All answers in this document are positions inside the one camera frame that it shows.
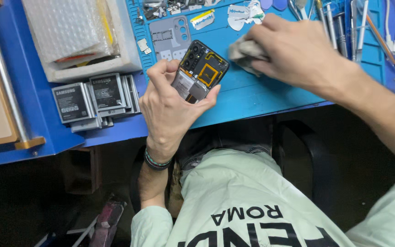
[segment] silicone work mat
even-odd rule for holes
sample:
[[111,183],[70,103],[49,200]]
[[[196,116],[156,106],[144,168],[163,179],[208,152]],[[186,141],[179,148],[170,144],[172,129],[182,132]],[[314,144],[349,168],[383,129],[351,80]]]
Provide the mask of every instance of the silicone work mat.
[[[341,8],[341,11],[344,10],[344,6],[349,6],[349,0],[332,2],[336,3],[337,6]],[[143,25],[139,24],[135,20],[138,16],[137,7],[140,8],[140,13],[143,14],[142,4],[137,0],[126,0],[126,4],[133,22],[132,26],[136,41],[145,38],[149,48],[154,51],[148,25],[153,21],[158,21],[158,19],[145,21]],[[227,59],[228,46],[253,26],[253,23],[244,24],[240,31],[234,31],[228,24],[227,11],[231,4],[243,5],[244,1],[222,0],[212,7],[203,7],[173,16],[186,15],[188,21],[190,21],[190,19],[205,11],[215,9],[215,20],[212,24],[200,30],[196,30],[191,23],[189,23],[189,31],[192,40],[200,40]],[[308,11],[309,9],[310,1],[308,1],[306,6],[306,10]],[[384,27],[383,21],[381,21],[382,5],[380,0],[370,0],[369,9],[373,15],[375,25],[377,25],[379,31],[383,33]],[[349,14],[347,13],[349,13],[349,8],[346,7],[345,12],[346,26],[348,27]],[[296,21],[294,15],[288,8],[284,11],[278,11],[271,7],[265,11],[265,13],[275,13],[286,20]],[[171,18],[173,16],[168,13],[168,16],[164,18]],[[140,52],[140,57],[144,73],[157,61],[154,52],[149,54]],[[369,28],[367,28],[365,32],[361,66],[379,83],[385,85],[384,54]],[[266,76],[256,77],[247,73],[233,62],[230,63],[230,69],[223,77],[220,84],[222,88],[216,106],[205,112],[192,127],[206,126],[256,115],[274,113],[325,101],[303,89],[289,86]]]

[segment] sim card tray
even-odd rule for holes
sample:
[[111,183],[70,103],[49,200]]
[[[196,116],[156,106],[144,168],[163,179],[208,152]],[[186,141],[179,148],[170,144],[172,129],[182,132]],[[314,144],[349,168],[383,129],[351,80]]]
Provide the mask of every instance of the sim card tray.
[[152,41],[169,40],[173,38],[171,30],[152,33]]

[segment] right hand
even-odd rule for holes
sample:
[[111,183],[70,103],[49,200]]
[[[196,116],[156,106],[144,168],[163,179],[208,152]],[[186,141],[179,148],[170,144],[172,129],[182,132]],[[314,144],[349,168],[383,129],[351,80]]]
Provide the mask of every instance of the right hand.
[[255,40],[271,59],[253,61],[254,69],[328,100],[338,100],[348,76],[360,70],[332,48],[319,21],[290,22],[267,14],[246,39]]

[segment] beige rag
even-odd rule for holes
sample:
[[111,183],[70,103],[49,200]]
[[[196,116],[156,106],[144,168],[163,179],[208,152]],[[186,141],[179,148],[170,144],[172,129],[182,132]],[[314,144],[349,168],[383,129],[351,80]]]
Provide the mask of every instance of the beige rag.
[[251,62],[255,59],[270,61],[265,50],[254,40],[245,40],[244,35],[230,45],[228,57],[244,70],[256,76],[260,76],[261,73],[251,66]]

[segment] smartphone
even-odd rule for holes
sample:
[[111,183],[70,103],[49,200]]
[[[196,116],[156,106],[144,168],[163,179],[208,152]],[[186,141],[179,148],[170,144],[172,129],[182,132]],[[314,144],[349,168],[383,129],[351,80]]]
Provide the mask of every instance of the smartphone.
[[194,40],[179,64],[172,87],[187,102],[198,103],[219,84],[229,67],[227,60],[202,42]]

